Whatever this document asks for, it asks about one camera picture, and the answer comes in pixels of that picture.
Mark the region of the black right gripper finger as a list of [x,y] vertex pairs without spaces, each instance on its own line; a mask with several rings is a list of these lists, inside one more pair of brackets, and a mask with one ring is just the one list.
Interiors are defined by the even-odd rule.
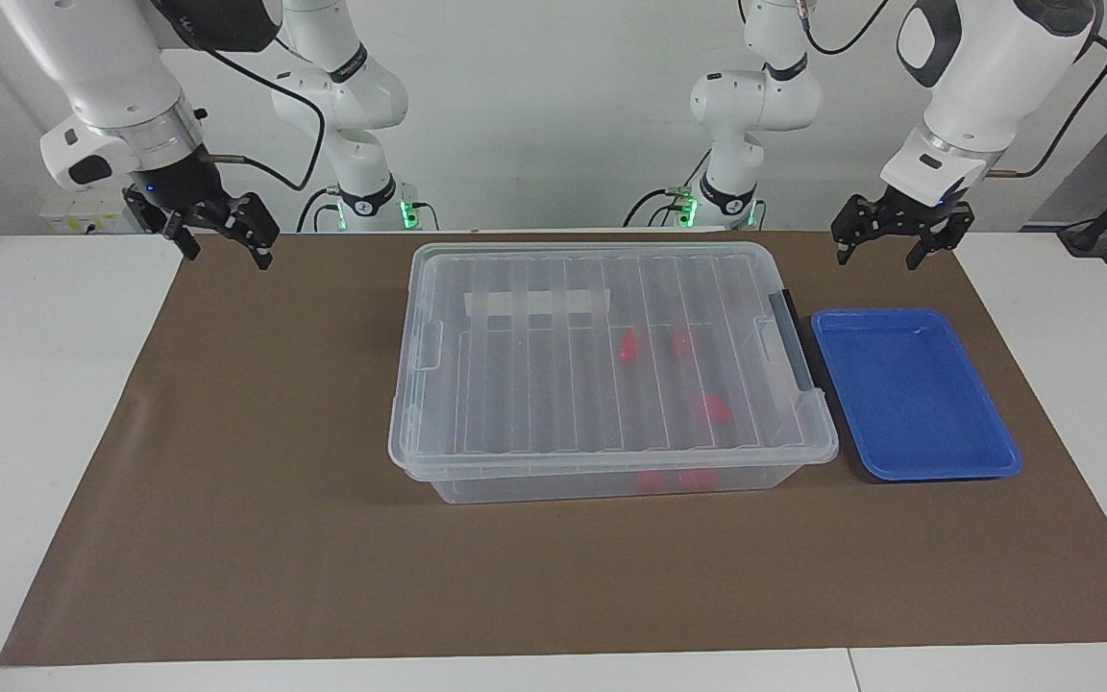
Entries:
[[201,254],[201,246],[194,239],[184,217],[179,211],[161,209],[154,203],[148,202],[137,189],[136,185],[127,185],[123,189],[123,200],[126,202],[127,210],[139,228],[146,234],[158,234],[180,250],[182,256],[187,261],[196,260]]
[[203,202],[199,220],[204,227],[242,246],[259,270],[267,271],[271,267],[272,248],[281,228],[257,193]]

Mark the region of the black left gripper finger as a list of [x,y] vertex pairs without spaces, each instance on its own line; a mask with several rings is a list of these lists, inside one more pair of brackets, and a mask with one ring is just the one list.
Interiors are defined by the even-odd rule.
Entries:
[[830,233],[836,244],[836,262],[848,264],[857,248],[866,242],[880,239],[889,233],[887,198],[867,200],[861,194],[852,194],[835,215]]
[[906,267],[918,270],[927,256],[953,251],[974,220],[972,206],[968,202],[956,202],[946,209],[946,203],[935,209],[917,210],[908,218],[910,231],[917,242],[906,255]]

